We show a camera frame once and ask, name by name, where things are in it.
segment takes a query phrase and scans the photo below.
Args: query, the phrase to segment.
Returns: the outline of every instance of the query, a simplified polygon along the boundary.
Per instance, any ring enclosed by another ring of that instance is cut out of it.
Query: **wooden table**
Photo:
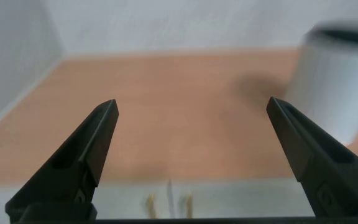
[[[291,177],[265,112],[296,50],[64,61],[0,122],[0,184],[27,180],[99,103],[120,118],[102,180]],[[351,146],[358,154],[358,139]]]

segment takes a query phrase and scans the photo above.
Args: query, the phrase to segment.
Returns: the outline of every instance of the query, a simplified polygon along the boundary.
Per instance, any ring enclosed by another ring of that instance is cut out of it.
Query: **blurry object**
[[[154,194],[151,194],[147,197],[146,206],[149,212],[149,218],[156,219],[157,212],[155,212],[155,207],[154,207]]]
[[[188,194],[186,197],[186,218],[193,218],[193,195]]]
[[[306,35],[285,100],[344,145],[358,134],[358,26],[317,26]]]

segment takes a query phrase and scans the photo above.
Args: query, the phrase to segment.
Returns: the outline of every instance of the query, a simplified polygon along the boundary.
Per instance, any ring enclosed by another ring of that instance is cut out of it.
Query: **white cup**
[[[358,26],[306,36],[285,100],[344,145],[358,134]]]

